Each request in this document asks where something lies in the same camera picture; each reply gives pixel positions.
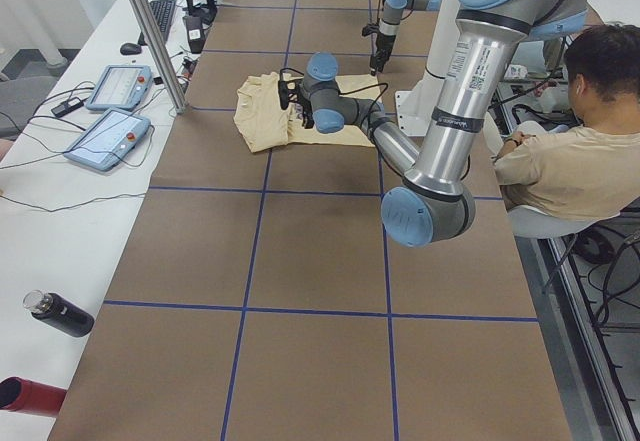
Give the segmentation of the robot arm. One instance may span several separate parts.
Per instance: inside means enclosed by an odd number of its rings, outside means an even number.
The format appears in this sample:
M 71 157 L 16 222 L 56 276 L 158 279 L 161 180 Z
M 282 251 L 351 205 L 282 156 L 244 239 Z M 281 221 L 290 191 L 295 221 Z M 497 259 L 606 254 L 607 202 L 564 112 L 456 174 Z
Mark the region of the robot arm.
M 322 134 L 358 127 L 402 179 L 387 192 L 381 215 L 399 244 L 416 247 L 464 233 L 475 202 L 462 177 L 475 136 L 517 46 L 579 31 L 587 0 L 455 0 L 449 21 L 458 37 L 421 144 L 414 143 L 372 99 L 344 96 L 338 64 L 329 53 L 313 55 L 304 76 L 281 82 L 282 105 L 298 104 L 303 124 Z
M 403 19 L 420 11 L 438 11 L 442 0 L 379 0 L 382 2 L 381 15 L 373 23 L 362 29 L 362 36 L 373 36 L 375 50 L 370 56 L 371 75 L 384 70 L 389 61 L 400 24 Z

